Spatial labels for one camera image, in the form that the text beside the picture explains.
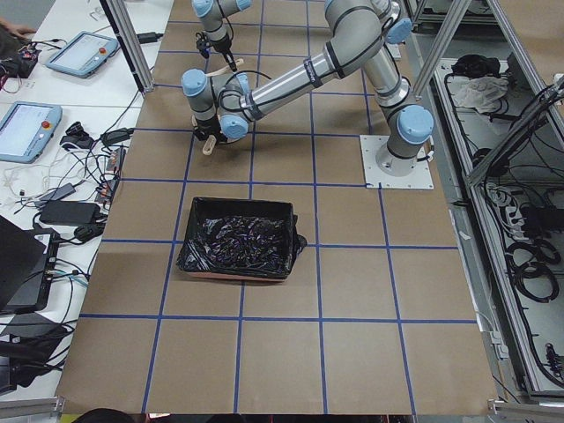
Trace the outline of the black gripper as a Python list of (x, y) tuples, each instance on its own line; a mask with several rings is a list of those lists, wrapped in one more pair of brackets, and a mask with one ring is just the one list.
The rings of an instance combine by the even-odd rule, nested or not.
[(210, 136), (214, 136), (218, 144), (226, 144), (227, 137), (222, 133), (218, 118), (207, 120), (192, 120), (193, 129), (196, 137), (200, 141), (206, 141)]
[(211, 46), (220, 53), (229, 66), (235, 66), (236, 62), (231, 51), (232, 41), (229, 37), (223, 37), (220, 40), (211, 41)]

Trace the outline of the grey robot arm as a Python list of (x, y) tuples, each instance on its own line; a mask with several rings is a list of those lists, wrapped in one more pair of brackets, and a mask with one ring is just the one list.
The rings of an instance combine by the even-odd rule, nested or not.
[(249, 8), (249, 1), (195, 1), (192, 8), (204, 31), (205, 46), (224, 55), (230, 73), (207, 75), (191, 69), (181, 78), (193, 113), (196, 137), (228, 144), (246, 137), (253, 122), (323, 86), (364, 71), (390, 128), (380, 153), (384, 170), (416, 161), (434, 128), (431, 113), (416, 104), (410, 81), (403, 77), (387, 47), (404, 41), (412, 22), (396, 1), (327, 1), (324, 17), (331, 37), (322, 51), (267, 84), (251, 88), (231, 52), (226, 19)]
[[(192, 9), (202, 24), (203, 30), (196, 33), (196, 47), (200, 55), (207, 59), (212, 48), (220, 53), (227, 68), (237, 71), (236, 61), (231, 51), (234, 30), (229, 17), (247, 10), (251, 1), (192, 1)], [(399, 44), (406, 40), (412, 31), (410, 18), (400, 18), (401, 7), (395, 1), (370, 1), (370, 11), (374, 11), (383, 24), (384, 40), (387, 44)]]

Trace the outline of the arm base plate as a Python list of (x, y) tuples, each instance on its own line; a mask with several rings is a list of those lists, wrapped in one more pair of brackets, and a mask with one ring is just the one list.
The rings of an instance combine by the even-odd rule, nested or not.
[(388, 151), (388, 139), (388, 136), (360, 135), (365, 186), (432, 190), (434, 183), (425, 148), (421, 146), (415, 158), (399, 159)]

